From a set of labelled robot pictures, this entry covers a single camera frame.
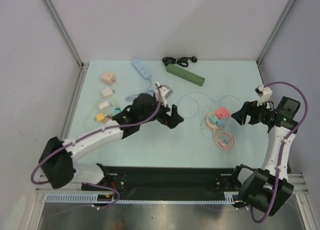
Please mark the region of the light blue cube charger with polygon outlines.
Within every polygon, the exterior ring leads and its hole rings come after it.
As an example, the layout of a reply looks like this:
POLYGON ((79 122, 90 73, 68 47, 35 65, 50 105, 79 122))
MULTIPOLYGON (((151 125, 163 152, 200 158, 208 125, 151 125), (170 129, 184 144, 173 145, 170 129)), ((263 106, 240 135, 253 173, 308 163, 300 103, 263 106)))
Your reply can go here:
POLYGON ((226 122, 227 122, 227 119, 226 118, 222 118, 222 119, 217 121, 216 126, 218 128, 222 128, 226 124, 226 122))

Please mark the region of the left aluminium frame post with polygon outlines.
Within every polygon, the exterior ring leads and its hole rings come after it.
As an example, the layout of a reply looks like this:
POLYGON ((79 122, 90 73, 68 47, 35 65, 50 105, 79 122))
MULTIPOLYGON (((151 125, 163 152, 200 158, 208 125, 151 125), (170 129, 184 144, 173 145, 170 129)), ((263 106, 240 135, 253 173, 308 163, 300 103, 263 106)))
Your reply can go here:
POLYGON ((52 0, 41 0, 43 2, 43 5, 45 6, 49 16, 51 17, 54 25, 56 26, 60 36, 62 37, 63 41, 65 42, 68 50, 70 51, 73 59, 75 60, 76 64, 79 66, 80 69, 87 69, 89 64, 88 62, 83 62, 80 58, 80 55, 78 51, 76 50, 76 47, 66 30, 52 0))

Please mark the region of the small yellow orange adapter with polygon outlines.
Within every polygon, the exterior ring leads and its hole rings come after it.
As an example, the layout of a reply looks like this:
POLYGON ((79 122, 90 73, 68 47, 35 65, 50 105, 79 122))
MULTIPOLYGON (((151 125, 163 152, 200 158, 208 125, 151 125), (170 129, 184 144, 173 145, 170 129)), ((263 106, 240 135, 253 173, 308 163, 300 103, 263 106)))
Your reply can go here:
POLYGON ((96 122, 103 122, 105 120, 106 116, 103 112, 96 114, 96 116, 94 117, 94 120, 96 122))

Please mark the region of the pink round socket hub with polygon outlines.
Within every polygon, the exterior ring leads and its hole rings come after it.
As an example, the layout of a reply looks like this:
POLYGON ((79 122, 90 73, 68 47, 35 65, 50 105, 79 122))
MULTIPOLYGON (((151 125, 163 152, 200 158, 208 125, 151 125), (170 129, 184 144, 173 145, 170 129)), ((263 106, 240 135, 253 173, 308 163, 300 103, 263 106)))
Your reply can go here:
POLYGON ((217 125, 218 121, 219 119, 215 112, 209 112, 205 117, 205 124, 212 131, 220 131, 224 128, 224 126, 217 125))

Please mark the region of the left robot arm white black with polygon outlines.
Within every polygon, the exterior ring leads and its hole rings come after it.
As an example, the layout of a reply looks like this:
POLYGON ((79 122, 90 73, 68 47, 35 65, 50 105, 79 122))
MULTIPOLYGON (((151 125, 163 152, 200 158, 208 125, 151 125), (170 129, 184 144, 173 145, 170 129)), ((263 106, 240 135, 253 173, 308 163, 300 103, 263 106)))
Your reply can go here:
POLYGON ((76 165, 76 162, 106 144, 123 140, 138 132, 142 124, 156 120, 170 129, 177 127, 184 118, 178 114, 177 106, 168 107, 166 100, 160 93, 152 96, 142 93, 131 105, 96 130, 69 140, 52 137, 47 141, 34 169, 34 172, 41 169, 46 180, 35 181, 35 173, 32 173, 32 183, 49 183, 52 188, 58 189, 79 178, 82 183, 93 184, 99 190, 108 188, 110 177, 102 164, 76 165))

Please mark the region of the aluminium frame post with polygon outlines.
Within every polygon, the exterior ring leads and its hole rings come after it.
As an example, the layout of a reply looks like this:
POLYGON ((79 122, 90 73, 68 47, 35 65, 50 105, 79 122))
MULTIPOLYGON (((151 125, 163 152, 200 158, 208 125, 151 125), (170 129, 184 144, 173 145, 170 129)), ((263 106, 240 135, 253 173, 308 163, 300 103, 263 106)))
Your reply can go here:
POLYGON ((70 51, 73 59, 75 60, 76 64, 79 66, 80 69, 87 69, 89 64, 88 62, 83 62, 80 58, 80 55, 78 51, 76 50, 76 47, 66 30, 52 0, 41 0, 43 2, 43 5, 45 6, 49 16, 51 17, 54 25, 56 26, 60 36, 62 37, 63 41, 65 42, 68 50, 70 51))
POLYGON ((272 47, 272 44, 274 43, 277 35, 279 34, 280 30, 282 29, 286 19, 288 18, 292 8, 294 7, 297 0, 288 0, 284 9, 282 10, 274 28, 272 29, 272 32, 270 36, 267 39, 267 42, 265 43, 261 53, 259 54, 258 59, 256 60, 256 64, 259 67, 261 63, 263 62, 266 54, 268 53, 269 49, 272 47))

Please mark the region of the teal plug adapter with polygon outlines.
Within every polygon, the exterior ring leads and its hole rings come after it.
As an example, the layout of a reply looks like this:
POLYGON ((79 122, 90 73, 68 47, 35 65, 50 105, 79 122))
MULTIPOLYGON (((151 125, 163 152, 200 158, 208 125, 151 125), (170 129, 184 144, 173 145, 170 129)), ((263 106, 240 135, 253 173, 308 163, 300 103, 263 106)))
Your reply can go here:
POLYGON ((117 115, 121 112, 121 108, 115 108, 113 115, 117 115))

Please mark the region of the green power strip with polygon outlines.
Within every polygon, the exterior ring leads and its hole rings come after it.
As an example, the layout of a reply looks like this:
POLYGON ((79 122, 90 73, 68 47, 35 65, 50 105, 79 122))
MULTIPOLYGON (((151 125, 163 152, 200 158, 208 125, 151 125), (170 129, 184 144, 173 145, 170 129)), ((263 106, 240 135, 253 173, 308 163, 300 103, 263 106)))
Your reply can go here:
POLYGON ((173 64, 166 66, 166 71, 198 86, 203 86, 205 78, 173 64))

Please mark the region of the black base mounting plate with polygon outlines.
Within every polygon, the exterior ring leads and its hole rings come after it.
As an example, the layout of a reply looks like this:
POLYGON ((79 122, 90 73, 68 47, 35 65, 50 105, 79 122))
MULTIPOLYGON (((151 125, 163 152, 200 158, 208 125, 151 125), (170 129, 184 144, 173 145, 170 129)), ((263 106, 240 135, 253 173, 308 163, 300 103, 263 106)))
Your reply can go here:
POLYGON ((102 167, 104 178, 93 185, 82 184, 83 191, 99 191, 114 187, 120 194, 135 192, 177 192, 190 195, 196 190, 205 193, 237 192, 241 182, 237 168, 172 168, 172 167, 102 167))

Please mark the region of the white Honor charger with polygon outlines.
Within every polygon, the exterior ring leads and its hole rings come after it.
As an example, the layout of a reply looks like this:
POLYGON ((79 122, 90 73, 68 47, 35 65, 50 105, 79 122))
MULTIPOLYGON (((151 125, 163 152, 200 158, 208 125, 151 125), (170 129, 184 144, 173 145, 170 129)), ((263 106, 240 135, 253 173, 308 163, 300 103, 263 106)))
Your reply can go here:
POLYGON ((110 98, 115 94, 115 90, 112 90, 111 88, 107 87, 107 88, 104 88, 103 90, 101 90, 101 94, 105 98, 110 98))

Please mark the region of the right aluminium frame post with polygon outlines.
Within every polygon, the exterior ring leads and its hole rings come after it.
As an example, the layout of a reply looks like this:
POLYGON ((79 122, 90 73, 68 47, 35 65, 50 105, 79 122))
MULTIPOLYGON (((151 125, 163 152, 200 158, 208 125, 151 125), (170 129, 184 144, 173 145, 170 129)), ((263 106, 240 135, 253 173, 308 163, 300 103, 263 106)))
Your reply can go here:
POLYGON ((297 0, 288 0, 284 9, 282 10, 274 28, 272 29, 272 32, 270 36, 267 39, 267 42, 265 43, 261 53, 259 54, 258 59, 256 60, 256 64, 259 67, 261 63, 263 62, 266 54, 268 53, 269 49, 272 47, 272 44, 274 43, 277 35, 279 34, 280 30, 282 29, 286 19, 288 18, 292 8, 294 7, 297 0))

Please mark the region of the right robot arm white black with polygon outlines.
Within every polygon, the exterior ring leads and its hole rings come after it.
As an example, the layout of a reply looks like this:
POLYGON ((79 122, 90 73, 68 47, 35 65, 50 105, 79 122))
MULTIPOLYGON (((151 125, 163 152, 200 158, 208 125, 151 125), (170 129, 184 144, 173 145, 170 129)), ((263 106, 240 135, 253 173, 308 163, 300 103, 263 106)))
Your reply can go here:
POLYGON ((231 175, 231 186, 238 190, 238 198, 246 205, 267 216, 273 216, 292 195, 294 186, 288 182, 288 158, 291 144, 298 130, 294 120, 300 102, 282 97, 276 109, 265 103, 246 101, 232 118, 240 125, 262 123, 268 127, 268 146, 260 168, 244 164, 236 166, 231 175))

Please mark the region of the pink deer cube socket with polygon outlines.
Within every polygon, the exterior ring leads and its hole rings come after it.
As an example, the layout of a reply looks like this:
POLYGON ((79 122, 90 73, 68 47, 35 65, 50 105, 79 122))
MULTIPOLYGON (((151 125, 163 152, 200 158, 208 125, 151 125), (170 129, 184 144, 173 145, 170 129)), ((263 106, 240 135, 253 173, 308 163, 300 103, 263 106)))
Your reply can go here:
POLYGON ((114 83, 117 82, 115 74, 111 72, 105 72, 101 79, 103 83, 108 86, 112 86, 114 83))

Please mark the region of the red pink cube charger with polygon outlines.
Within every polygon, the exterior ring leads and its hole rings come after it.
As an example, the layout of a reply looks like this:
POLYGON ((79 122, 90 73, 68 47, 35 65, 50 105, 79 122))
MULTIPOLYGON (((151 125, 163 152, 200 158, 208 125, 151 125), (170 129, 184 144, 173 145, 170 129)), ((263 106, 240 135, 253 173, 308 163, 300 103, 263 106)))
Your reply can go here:
POLYGON ((215 111, 215 115, 218 119, 228 119, 231 114, 225 107, 220 107, 215 111))

